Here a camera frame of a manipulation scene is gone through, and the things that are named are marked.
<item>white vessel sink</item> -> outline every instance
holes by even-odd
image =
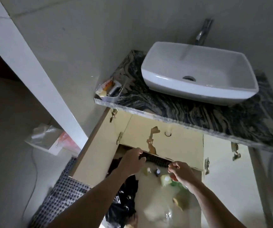
[[[156,42],[141,71],[151,90],[207,103],[233,105],[259,91],[245,55],[223,49]]]

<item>chrome faucet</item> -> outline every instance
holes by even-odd
[[[205,39],[208,36],[208,33],[210,31],[213,21],[214,21],[213,19],[209,19],[209,18],[205,19],[201,31],[195,38],[195,45],[204,45]]]

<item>black marble countertop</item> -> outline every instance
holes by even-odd
[[[115,79],[128,79],[115,103],[99,97],[95,103],[273,152],[273,91],[263,72],[255,70],[256,95],[232,107],[218,106],[150,90],[141,73],[145,56],[145,52],[131,51],[113,73]]]

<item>open cabinet door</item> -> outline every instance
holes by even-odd
[[[213,160],[209,174],[204,176],[204,184],[246,227],[267,227],[248,147],[239,144],[241,157],[233,161],[230,146],[218,147],[215,142],[218,141],[204,136],[204,158]],[[209,227],[203,213],[201,224],[202,228]]]
[[[127,112],[119,111],[116,118],[110,120],[111,109],[106,108],[69,175],[92,187],[99,184],[116,153],[119,132],[124,132],[130,117]]]

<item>sink drain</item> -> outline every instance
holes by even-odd
[[[183,77],[183,79],[188,80],[188,81],[195,81],[195,78],[192,76],[185,76],[185,77]]]

